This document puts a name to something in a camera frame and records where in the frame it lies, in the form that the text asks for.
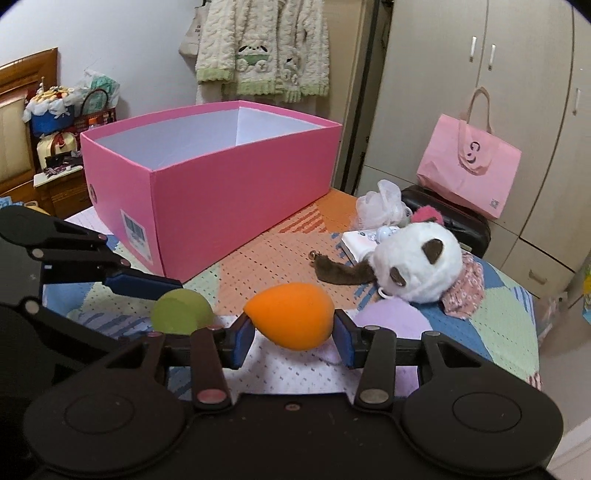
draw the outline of green ball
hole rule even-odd
[[[203,295],[178,288],[156,301],[150,318],[157,332],[191,335],[195,330],[211,325],[215,315]]]

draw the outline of wooden nightstand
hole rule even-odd
[[[43,173],[37,174],[34,183],[39,207],[50,215],[65,219],[92,206],[83,168],[49,179]]]

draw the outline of brown plush toy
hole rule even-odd
[[[316,277],[320,281],[333,285],[362,285],[375,281],[374,269],[367,260],[350,266],[332,261],[316,251],[310,252],[308,257],[312,260]]]

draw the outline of cabinet handle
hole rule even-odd
[[[476,51],[476,37],[472,37],[472,45],[470,46],[470,63],[474,61],[474,53]]]
[[[533,270],[530,270],[530,278],[540,285],[546,285],[546,282],[548,281],[547,278],[540,277],[538,274],[534,273]]]
[[[491,45],[491,56],[488,59],[488,69],[492,70],[492,62],[495,61],[495,50],[496,50],[496,45],[492,44]]]
[[[576,93],[574,94],[573,115],[577,115],[579,111],[579,100],[581,100],[581,89],[577,87]]]

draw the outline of pink box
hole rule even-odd
[[[105,225],[185,282],[328,193],[341,125],[251,102],[149,113],[81,135]]]

